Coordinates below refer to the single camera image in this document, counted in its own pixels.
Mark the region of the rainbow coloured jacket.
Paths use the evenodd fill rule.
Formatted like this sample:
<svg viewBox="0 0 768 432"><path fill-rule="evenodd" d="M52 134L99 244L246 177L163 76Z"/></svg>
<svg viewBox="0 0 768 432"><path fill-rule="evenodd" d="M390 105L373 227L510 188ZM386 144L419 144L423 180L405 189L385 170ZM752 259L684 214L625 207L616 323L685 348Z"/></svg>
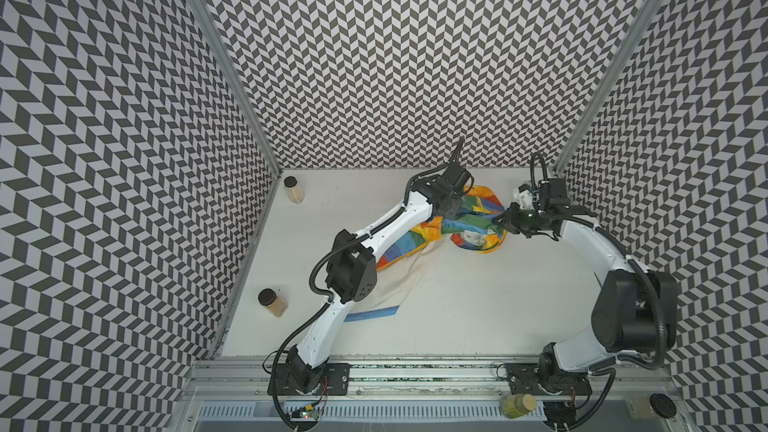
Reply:
<svg viewBox="0 0 768 432"><path fill-rule="evenodd" d="M378 260L375 289L353 307L345 321L362 322L395 315L447 243L475 253L498 249L506 231L492 220L504 210L490 188L474 186L463 197L456 217L437 216L406 232Z"/></svg>

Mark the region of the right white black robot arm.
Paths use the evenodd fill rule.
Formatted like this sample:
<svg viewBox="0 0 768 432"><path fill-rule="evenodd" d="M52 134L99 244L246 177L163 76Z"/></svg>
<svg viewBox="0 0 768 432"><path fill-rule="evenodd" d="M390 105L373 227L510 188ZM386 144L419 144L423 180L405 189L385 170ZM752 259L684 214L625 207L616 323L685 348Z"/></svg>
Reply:
<svg viewBox="0 0 768 432"><path fill-rule="evenodd" d="M526 238L565 241L591 267L600 287L589 327L548 344L540 354L536 376L544 391L559 393L615 364L646 370L663 366L676 339L675 279L649 270L595 214L573 203L563 179L524 182L494 221Z"/></svg>

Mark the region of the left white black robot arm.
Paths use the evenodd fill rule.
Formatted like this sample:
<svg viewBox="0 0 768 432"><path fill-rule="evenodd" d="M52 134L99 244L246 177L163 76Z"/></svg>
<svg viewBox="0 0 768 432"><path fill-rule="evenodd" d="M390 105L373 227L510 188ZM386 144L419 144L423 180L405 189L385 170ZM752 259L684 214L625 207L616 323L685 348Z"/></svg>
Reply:
<svg viewBox="0 0 768 432"><path fill-rule="evenodd" d="M331 250L309 276L310 290L323 298L322 306L289 334L275 353L270 371L274 395L283 392L278 384L282 375L299 393L314 391L352 306L377 284L378 260L417 225L457 211L472 178L454 154L444 164L409 178L400 202L377 220L356 232L343 229L337 233Z"/></svg>

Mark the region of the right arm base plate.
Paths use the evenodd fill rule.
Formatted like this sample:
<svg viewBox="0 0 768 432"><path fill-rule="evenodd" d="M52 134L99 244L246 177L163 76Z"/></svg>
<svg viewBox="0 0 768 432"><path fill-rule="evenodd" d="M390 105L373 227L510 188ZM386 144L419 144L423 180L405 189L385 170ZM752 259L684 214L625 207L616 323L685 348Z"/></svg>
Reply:
<svg viewBox="0 0 768 432"><path fill-rule="evenodd" d="M505 363L506 381L512 394L533 396L586 397L592 394L586 373L540 372L529 363Z"/></svg>

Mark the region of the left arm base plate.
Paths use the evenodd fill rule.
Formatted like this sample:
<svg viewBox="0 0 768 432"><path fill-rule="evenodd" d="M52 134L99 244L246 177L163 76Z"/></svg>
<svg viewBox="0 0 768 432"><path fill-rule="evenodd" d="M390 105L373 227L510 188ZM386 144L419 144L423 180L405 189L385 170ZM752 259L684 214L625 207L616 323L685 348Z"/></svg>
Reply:
<svg viewBox="0 0 768 432"><path fill-rule="evenodd" d="M281 363L271 373L268 394L273 396L346 396L351 365L326 363L311 371Z"/></svg>

